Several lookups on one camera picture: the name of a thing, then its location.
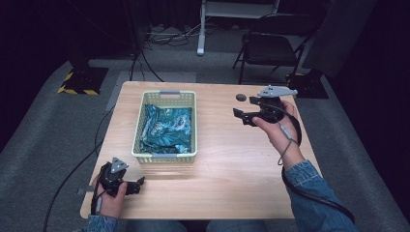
person's right hand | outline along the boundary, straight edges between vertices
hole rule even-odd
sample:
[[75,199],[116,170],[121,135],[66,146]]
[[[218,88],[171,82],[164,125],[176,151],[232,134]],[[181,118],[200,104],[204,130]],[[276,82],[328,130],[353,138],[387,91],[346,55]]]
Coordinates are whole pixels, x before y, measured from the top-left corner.
[[[99,176],[96,176],[93,181],[93,187],[96,187]],[[120,218],[123,211],[124,197],[127,193],[127,182],[123,182],[118,188],[117,195],[115,197],[110,196],[108,193],[104,192],[103,185],[99,185],[97,194],[101,195],[102,207],[99,212],[101,216]]]
[[[289,103],[288,101],[281,101],[284,109],[293,117],[298,119],[298,112],[296,107]],[[284,115],[283,119],[279,123],[271,124],[265,120],[253,117],[252,121],[256,126],[261,128],[269,137],[272,145],[278,150],[281,156],[283,156],[283,165],[285,168],[293,166],[294,164],[305,160],[302,157],[301,151],[299,150],[299,145],[294,142],[298,141],[298,135],[296,129],[292,124],[292,121],[288,116]],[[280,125],[284,126],[286,130],[291,134],[294,141],[289,141],[289,138],[283,133]]]
[[[282,101],[284,110],[286,110],[290,115],[298,119],[298,112],[296,107],[293,104],[289,103],[288,101]],[[289,117],[284,115],[283,119],[279,121],[279,123],[271,124],[266,122],[261,118],[254,117],[252,119],[254,124],[264,130],[269,137],[272,145],[278,150],[279,153],[282,153],[288,143],[289,139],[284,135],[283,131],[280,128],[280,125],[284,126],[287,131],[291,134],[293,140],[298,141],[298,135],[296,133],[295,127],[293,127],[292,121],[290,121]]]

person's left hand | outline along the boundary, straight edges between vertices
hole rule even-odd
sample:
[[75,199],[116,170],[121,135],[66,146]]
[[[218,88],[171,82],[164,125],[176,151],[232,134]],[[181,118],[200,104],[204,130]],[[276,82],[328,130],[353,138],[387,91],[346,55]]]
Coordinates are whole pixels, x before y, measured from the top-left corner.
[[[93,187],[96,187],[96,183],[99,176],[94,178]],[[97,190],[97,195],[100,195],[103,192],[103,185],[99,185]],[[120,218],[123,211],[124,197],[127,192],[127,182],[124,182],[118,188],[117,195],[115,197],[110,196],[108,193],[104,192],[101,195],[102,198],[102,207],[100,209],[99,215],[107,216],[112,218]]]

sleeve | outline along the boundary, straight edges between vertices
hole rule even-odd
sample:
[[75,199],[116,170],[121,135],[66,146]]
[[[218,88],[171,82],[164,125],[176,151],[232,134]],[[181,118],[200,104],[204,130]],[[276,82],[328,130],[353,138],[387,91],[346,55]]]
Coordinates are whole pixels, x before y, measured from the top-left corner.
[[[334,191],[329,188],[309,160],[288,168],[284,175],[296,189],[341,205]],[[289,188],[287,191],[299,231],[358,231],[349,217],[342,212],[304,198]]]
[[74,232],[115,232],[118,229],[118,220],[114,217],[92,216],[88,217],[89,223],[85,228],[74,230]]

plastic basket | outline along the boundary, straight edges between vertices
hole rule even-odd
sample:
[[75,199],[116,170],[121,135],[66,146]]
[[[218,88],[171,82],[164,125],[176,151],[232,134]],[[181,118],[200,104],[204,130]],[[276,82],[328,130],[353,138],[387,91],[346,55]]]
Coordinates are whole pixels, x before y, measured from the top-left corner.
[[[160,108],[181,108],[190,107],[191,112],[191,132],[190,147],[191,153],[184,154],[158,154],[141,153],[139,142],[145,122],[145,105],[153,104]],[[132,155],[139,163],[170,163],[170,162],[193,162],[197,151],[196,133],[196,94],[193,91],[145,91],[142,96],[139,108],[139,117],[136,124],[135,137],[132,145]]]

table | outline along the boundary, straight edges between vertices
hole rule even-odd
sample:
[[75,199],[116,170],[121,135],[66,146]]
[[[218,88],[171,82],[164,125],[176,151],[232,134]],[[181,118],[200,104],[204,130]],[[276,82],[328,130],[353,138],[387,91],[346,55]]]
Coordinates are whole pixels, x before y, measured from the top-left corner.
[[[293,218],[290,199],[277,165],[279,154],[259,128],[244,126],[232,108],[258,111],[237,101],[237,94],[256,96],[266,86],[197,83],[125,82],[113,112],[90,184],[102,165],[117,157],[130,167],[124,177],[145,175],[141,192],[126,196],[122,218]],[[197,154],[194,163],[142,164],[132,143],[142,93],[190,90],[196,93]],[[293,97],[281,97],[294,103]],[[318,168],[302,120],[305,157]],[[90,213],[87,192],[80,214]]]
[[198,49],[196,54],[202,56],[205,53],[205,17],[241,17],[259,18],[263,15],[274,14],[278,11],[280,0],[273,0],[272,5],[233,3],[233,2],[212,2],[202,0],[201,7],[201,29],[199,32]]

